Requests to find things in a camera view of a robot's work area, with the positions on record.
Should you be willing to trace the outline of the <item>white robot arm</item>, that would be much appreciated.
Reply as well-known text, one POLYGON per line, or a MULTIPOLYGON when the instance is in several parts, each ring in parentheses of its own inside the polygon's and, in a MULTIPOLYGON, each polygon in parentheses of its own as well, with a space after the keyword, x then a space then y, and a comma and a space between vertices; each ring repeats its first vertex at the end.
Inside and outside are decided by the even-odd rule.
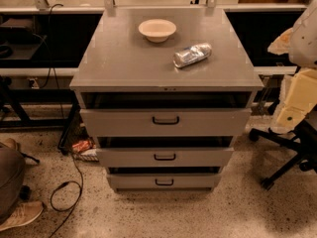
POLYGON ((288 54, 289 60, 299 66, 294 76, 284 77, 270 123, 274 133, 284 134, 293 130, 317 104, 317 0, 309 4, 267 51, 288 54))

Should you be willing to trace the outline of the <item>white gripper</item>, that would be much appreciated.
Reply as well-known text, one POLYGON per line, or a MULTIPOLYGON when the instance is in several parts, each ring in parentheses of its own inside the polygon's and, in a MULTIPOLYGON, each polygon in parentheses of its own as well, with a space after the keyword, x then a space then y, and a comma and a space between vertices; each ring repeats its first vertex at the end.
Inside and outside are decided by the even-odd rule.
POLYGON ((277 134, 293 130, 317 104, 317 70, 303 68, 286 75, 269 128, 277 134))

